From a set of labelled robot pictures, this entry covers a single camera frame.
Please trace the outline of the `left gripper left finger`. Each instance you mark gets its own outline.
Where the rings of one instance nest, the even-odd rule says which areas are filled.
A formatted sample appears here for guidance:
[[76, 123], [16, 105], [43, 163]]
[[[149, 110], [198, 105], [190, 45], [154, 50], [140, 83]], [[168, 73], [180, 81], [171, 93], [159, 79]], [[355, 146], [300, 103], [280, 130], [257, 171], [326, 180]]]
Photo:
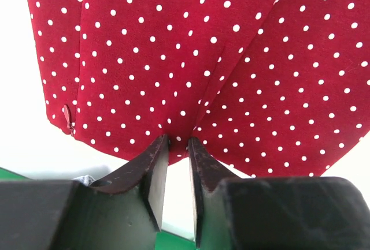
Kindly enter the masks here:
[[166, 135], [90, 186], [1, 182], [2, 249], [154, 249], [162, 226]]

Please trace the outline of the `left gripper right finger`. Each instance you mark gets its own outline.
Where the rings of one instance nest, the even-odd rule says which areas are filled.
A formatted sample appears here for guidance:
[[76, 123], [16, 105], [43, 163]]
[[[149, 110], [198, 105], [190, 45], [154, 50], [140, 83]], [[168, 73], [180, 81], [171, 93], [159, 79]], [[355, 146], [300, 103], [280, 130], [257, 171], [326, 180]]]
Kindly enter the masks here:
[[240, 178], [188, 141], [198, 249], [368, 249], [369, 208], [340, 177]]

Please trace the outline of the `red polka dot skirt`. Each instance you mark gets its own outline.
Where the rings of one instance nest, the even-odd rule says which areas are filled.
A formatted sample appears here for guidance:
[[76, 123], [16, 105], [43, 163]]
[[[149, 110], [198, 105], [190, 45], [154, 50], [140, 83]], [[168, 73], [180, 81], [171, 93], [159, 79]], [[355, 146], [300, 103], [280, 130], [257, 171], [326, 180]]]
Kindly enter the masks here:
[[252, 177], [319, 176], [369, 132], [369, 0], [28, 0], [51, 124], [131, 160], [197, 137]]

